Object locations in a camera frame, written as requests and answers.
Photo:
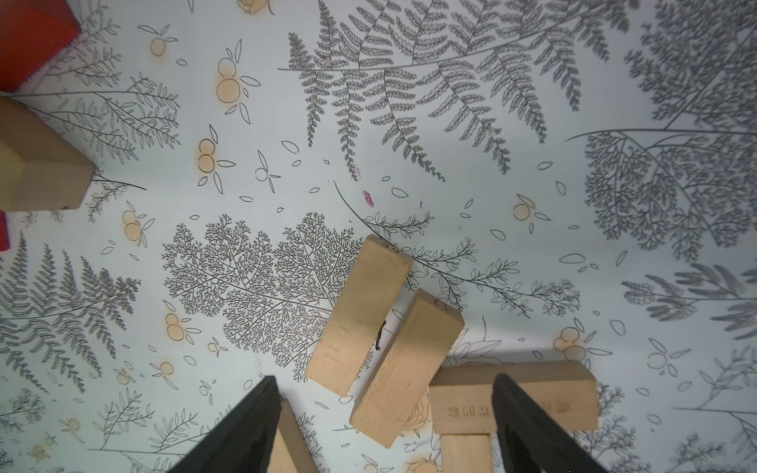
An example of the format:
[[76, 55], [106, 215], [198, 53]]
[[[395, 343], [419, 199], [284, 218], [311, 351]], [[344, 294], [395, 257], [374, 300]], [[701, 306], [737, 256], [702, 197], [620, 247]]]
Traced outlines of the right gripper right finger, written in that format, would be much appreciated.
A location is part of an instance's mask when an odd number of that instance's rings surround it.
[[492, 408], [506, 472], [606, 473], [507, 374], [494, 380]]

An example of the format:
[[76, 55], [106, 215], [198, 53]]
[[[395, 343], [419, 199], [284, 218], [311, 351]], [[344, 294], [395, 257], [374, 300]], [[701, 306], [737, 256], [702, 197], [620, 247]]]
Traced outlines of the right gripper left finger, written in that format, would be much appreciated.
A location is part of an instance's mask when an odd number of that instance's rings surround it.
[[265, 472], [280, 413], [276, 377], [265, 376], [171, 473]]

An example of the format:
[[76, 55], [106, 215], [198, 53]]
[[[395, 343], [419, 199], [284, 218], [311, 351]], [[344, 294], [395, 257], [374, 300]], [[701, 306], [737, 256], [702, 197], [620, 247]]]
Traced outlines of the red block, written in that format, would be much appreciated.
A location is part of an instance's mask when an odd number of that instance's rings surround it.
[[1, 0], [1, 91], [15, 92], [80, 33], [65, 0]]
[[0, 212], [0, 251], [4, 252], [10, 248], [10, 237], [8, 231], [7, 217], [4, 212]]

